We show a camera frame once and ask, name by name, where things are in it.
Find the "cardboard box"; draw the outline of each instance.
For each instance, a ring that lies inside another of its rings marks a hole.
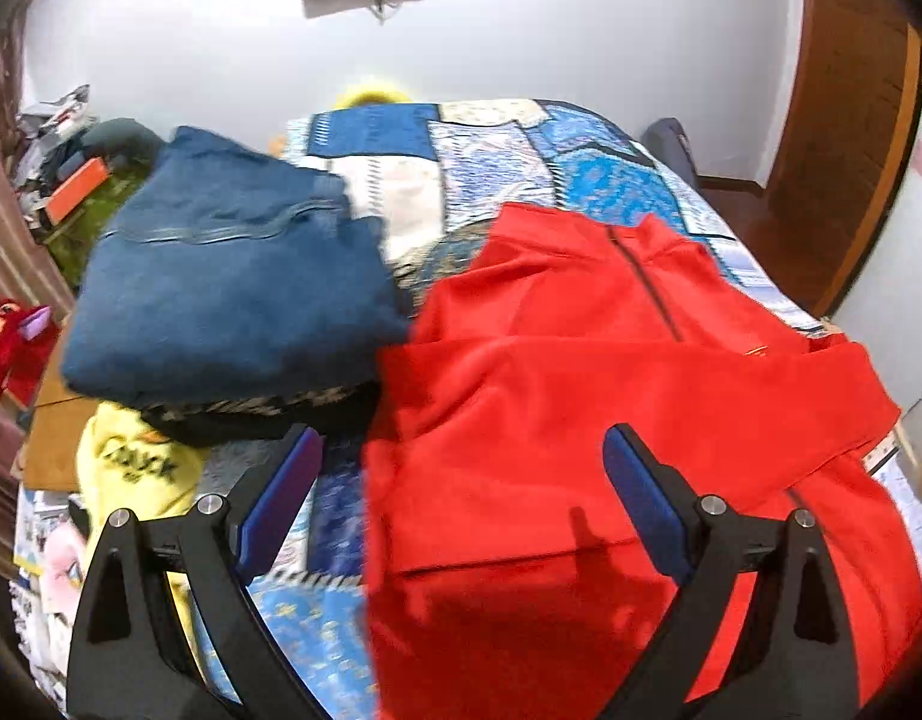
[[[24,485],[28,490],[73,493],[79,489],[76,455],[80,434],[98,401],[74,394],[61,379],[61,355],[70,322],[54,347],[35,399],[31,435],[25,449]]]

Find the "red stuffed toy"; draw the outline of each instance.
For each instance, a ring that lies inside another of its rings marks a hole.
[[[50,306],[25,309],[14,300],[0,301],[0,397],[6,389],[31,405],[58,336]]]

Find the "red fleece jacket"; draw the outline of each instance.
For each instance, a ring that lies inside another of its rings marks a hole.
[[[381,370],[364,458],[382,717],[600,712],[675,594],[603,472],[618,422],[698,493],[817,514],[862,700],[922,613],[903,523],[860,463],[897,418],[864,349],[800,336],[656,218],[505,206]],[[750,591],[746,575],[692,696],[723,677]]]

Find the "wooden baseboard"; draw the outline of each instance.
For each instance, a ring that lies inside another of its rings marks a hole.
[[[700,175],[701,189],[718,189],[721,191],[748,191],[755,197],[764,196],[764,187],[756,181],[746,178],[725,178],[720,175]]]

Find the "floor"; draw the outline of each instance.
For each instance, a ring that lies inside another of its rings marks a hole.
[[[766,196],[728,189],[704,189],[702,194],[781,292],[812,312],[829,281],[830,265],[819,261],[808,242],[785,234],[784,225],[771,214]]]

